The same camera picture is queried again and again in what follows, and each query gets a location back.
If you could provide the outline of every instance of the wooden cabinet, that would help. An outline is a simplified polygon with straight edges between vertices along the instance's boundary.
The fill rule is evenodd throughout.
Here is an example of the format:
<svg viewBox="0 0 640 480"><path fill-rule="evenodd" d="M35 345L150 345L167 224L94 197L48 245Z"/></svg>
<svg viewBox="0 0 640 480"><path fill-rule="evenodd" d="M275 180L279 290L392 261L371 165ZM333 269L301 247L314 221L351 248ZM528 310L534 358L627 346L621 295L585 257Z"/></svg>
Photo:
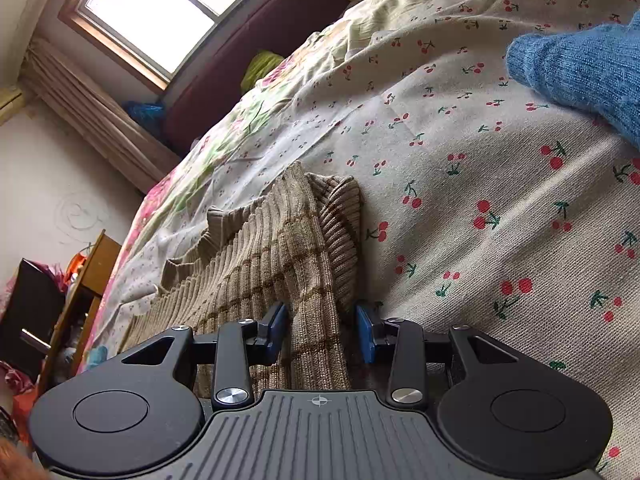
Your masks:
<svg viewBox="0 0 640 480"><path fill-rule="evenodd" d="M103 230L92 247L84 266L82 266L78 278L72 285L72 290L66 297L65 306L58 318L49 343L51 348L47 353L44 367L38 380L38 395L43 394L51 386L54 364L58 353L63 349L66 338L68 338L71 325L84 317L82 332L76 345L76 352L71 365L70 376L75 375L78 371L104 289L107 286L119 253L119 243L105 235Z"/></svg>

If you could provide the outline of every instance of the red cherry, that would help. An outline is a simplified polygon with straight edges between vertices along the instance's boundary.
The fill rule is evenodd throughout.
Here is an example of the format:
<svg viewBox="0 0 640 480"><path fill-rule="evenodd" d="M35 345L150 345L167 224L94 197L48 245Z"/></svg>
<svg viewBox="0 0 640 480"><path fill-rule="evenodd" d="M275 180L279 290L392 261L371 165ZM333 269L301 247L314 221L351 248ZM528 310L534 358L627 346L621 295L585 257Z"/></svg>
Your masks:
<svg viewBox="0 0 640 480"><path fill-rule="evenodd" d="M513 285L511 285L511 282L502 282L500 284L500 290L505 296L508 296L513 292Z"/></svg>
<svg viewBox="0 0 640 480"><path fill-rule="evenodd" d="M562 159L559 156L552 156L551 160L549 161L549 165L554 170L559 170L560 168L562 168Z"/></svg>
<svg viewBox="0 0 640 480"><path fill-rule="evenodd" d="M518 282L518 288L520 289L522 294L527 294L528 292L531 292L531 289L533 288L533 283L531 283L530 278L522 278Z"/></svg>
<svg viewBox="0 0 640 480"><path fill-rule="evenodd" d="M474 227L476 229L484 229L486 227L486 220L479 216L474 220Z"/></svg>
<svg viewBox="0 0 640 480"><path fill-rule="evenodd" d="M488 200L481 200L478 202L478 211L481 213L486 213L491 209L491 204L489 204Z"/></svg>

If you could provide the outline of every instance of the cherry print bed sheet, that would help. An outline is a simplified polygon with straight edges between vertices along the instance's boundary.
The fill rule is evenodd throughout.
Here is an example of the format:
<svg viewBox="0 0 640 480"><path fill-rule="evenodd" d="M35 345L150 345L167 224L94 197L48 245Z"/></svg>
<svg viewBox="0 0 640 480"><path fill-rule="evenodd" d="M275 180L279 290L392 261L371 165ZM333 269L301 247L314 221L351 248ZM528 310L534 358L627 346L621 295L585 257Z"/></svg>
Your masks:
<svg viewBox="0 0 640 480"><path fill-rule="evenodd" d="M640 154L600 118L546 102L504 67L520 34L625 23L637 6L353 7L259 82L178 168L181 187L167 184L145 217L92 345L117 351L164 259L194 243L210 206L246 203L301 160L360 184L363 297L428 330L471 323L594 388L614 415L598 470L640 476ZM216 164L204 162L212 146L220 152L220 128L242 117L242 135Z"/></svg>

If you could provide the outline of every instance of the window frame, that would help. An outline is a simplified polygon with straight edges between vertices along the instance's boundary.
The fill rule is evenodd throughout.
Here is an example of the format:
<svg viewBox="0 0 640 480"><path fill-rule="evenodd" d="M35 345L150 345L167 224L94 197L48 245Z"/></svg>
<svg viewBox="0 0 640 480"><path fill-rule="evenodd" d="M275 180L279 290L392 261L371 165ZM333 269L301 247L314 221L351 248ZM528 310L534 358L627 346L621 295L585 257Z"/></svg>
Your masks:
<svg viewBox="0 0 640 480"><path fill-rule="evenodd" d="M236 7L241 5L243 0L235 0L222 14L215 13L199 0L187 0L212 20L213 25L200 41L193 46L173 73L169 73L159 66L153 59L146 56L140 49L113 30L98 16L94 15L86 6L87 1L65 0L58 13L58 19L96 46L150 90L161 94L169 86L172 79L189 62L194 51L207 41L212 32L233 13Z"/></svg>

